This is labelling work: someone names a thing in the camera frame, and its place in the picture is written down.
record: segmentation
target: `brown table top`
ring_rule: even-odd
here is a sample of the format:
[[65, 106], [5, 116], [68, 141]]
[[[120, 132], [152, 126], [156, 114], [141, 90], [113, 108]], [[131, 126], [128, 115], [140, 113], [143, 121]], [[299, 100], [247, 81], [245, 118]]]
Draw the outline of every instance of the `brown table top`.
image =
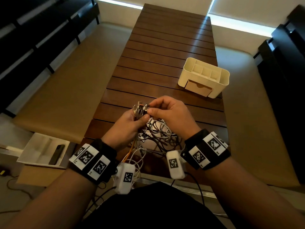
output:
[[[177, 84], [188, 57], [217, 66], [210, 18], [145, 4], [80, 145], [101, 138], [138, 101], [150, 103], [164, 95], [182, 100], [201, 128], [228, 143], [222, 96], [203, 97]], [[201, 170], [188, 164], [186, 169], [200, 184], [208, 184]], [[146, 155], [141, 172], [170, 178], [166, 158], [153, 154]], [[190, 177], [185, 181], [193, 182]]]

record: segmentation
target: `forearm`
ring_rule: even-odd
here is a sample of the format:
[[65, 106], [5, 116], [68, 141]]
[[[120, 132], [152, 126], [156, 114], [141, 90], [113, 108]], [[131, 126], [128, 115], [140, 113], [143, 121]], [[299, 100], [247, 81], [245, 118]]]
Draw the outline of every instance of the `forearm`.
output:
[[258, 228], [305, 228], [304, 217], [232, 157], [205, 171], [216, 196]]
[[96, 185], [67, 169], [7, 225], [9, 228], [72, 228], [81, 219]]

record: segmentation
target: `beige desk organizer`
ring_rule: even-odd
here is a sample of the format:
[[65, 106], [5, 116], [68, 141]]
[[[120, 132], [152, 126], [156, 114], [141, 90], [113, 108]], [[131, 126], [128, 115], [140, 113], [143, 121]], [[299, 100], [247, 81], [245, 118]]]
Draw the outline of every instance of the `beige desk organizer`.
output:
[[199, 95], [216, 98], [229, 84], [229, 76], [225, 69], [187, 58], [178, 85]]

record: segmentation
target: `person's right hand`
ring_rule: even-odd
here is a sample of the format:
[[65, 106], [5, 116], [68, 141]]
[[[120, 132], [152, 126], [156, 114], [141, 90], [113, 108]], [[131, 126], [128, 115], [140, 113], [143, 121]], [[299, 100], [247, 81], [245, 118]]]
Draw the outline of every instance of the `person's right hand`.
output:
[[154, 119], [163, 119], [170, 130], [184, 140], [201, 130], [188, 108], [180, 100], [162, 96], [153, 100], [149, 105], [147, 113]]

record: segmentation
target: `open box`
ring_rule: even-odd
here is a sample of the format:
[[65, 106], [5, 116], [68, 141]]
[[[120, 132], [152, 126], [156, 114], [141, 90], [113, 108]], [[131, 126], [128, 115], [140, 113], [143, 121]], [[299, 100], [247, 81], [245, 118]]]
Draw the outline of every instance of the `open box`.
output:
[[[49, 165], [49, 162], [58, 145], [65, 145], [55, 165]], [[69, 158], [72, 156], [75, 143], [34, 133], [17, 162], [29, 165], [48, 166], [53, 168], [67, 168]]]
[[225, 69], [187, 58], [178, 85], [202, 96], [215, 98], [229, 84], [229, 76]]

